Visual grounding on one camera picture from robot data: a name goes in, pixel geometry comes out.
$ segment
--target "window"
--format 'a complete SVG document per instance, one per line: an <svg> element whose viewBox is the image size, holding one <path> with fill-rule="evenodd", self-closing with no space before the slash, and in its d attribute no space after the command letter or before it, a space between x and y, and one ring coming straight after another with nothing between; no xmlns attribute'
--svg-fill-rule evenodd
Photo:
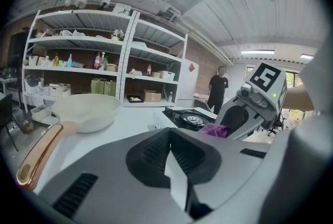
<svg viewBox="0 0 333 224"><path fill-rule="evenodd" d="M303 119L304 112L299 110L290 110L289 120L296 123Z"/></svg>
<svg viewBox="0 0 333 224"><path fill-rule="evenodd" d="M286 72L287 78L287 88L292 88L294 86L295 74L291 72Z"/></svg>
<svg viewBox="0 0 333 224"><path fill-rule="evenodd" d="M295 74L295 87L302 85L302 84L303 84L303 82L301 81L300 76L298 74Z"/></svg>
<svg viewBox="0 0 333 224"><path fill-rule="evenodd" d="M253 67L246 67L246 75L249 74L253 69Z"/></svg>

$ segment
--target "brick wall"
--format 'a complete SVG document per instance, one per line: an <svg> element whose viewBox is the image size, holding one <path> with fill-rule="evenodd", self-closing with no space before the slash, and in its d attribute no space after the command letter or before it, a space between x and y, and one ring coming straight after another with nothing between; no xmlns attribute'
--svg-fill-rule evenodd
<svg viewBox="0 0 333 224"><path fill-rule="evenodd" d="M96 9L96 6L87 6L86 9ZM47 12L50 11L57 11L59 8L52 8L49 9ZM34 16L25 17L23 19L20 19L16 21L15 23L10 24L9 26L5 27L2 30L1 36L0 36L0 67L4 67L7 65L7 54L8 54L8 48L10 43L10 37L16 33L23 32L24 30L22 28L30 27L31 23L34 19ZM41 21L37 22L35 25L35 28L38 31L42 31L43 29L46 29L47 26L43 24ZM100 33L98 32L88 32L84 31L87 35L98 35ZM147 46L162 52L166 52L167 50L165 48L149 44L147 43ZM180 47L173 47L173 54L179 53ZM78 62L83 62L86 64L86 68L90 68L91 64L93 64L94 58L96 53L93 51L66 51L66 50L56 50L56 51L48 51L48 54L50 55L50 58L53 58L55 53L59 54L59 58L62 60L67 60L69 53L73 54L73 60ZM186 59L189 59L195 63L197 63L199 68L199 74L198 74L198 80L197 80L197 86L196 86L196 92L200 94L209 94L208 84L213 75L216 74L216 70L218 66L221 65L221 62L210 52L208 52L206 49L204 49L200 44L195 42L192 39L188 39L187 42L187 50L186 50ZM110 63L118 63L119 56L117 59L117 56L110 54L109 61ZM131 68L135 68L137 70L145 70L148 66L148 61L140 60L137 58L130 58L129 65L128 65L128 72ZM164 66L159 65L157 63L152 63L154 67L152 68L153 71L163 70L165 69ZM50 76L50 80L54 81L54 83L57 83L57 81L61 82L61 78L64 77L64 73L58 74L54 71L48 71L45 73L45 77ZM68 81L82 81L82 83L77 83L75 86L75 89L82 89L86 90L90 86L90 79L91 77L87 78L87 75L81 75L79 76L78 73L68 73L68 76L66 76L66 80ZM156 83L149 83L145 82L144 85L137 84L136 80L127 79L128 84L126 85L126 93L141 93L143 89L153 89L153 90L160 90L162 89L162 84L156 84Z"/></svg>

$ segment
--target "electric stove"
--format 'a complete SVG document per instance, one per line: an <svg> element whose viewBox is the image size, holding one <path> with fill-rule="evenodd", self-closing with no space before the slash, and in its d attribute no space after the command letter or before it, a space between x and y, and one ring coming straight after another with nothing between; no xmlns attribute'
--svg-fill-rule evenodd
<svg viewBox="0 0 333 224"><path fill-rule="evenodd" d="M189 108L175 110L166 107L163 112L161 112L164 117L174 124L174 127L184 128L187 130L198 131L202 129L208 123L214 123L216 115L209 114L206 110L200 110L199 108Z"/></svg>

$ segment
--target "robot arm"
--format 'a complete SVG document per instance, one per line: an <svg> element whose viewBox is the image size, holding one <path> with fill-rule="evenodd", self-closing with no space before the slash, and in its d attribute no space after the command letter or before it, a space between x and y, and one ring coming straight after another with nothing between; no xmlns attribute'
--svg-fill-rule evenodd
<svg viewBox="0 0 333 224"><path fill-rule="evenodd" d="M286 73L274 66L260 63L244 81L215 121L231 128L228 138L234 140L245 139L259 126L270 129L286 97Z"/></svg>

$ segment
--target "white refrigerator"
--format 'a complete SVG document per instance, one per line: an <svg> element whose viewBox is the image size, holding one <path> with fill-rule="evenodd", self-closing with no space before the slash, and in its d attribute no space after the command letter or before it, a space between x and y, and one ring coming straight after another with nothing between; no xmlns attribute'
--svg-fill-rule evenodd
<svg viewBox="0 0 333 224"><path fill-rule="evenodd" d="M178 88L176 95L176 106L182 108L193 107L194 92L196 89L199 73L199 65L184 59L180 69Z"/></svg>

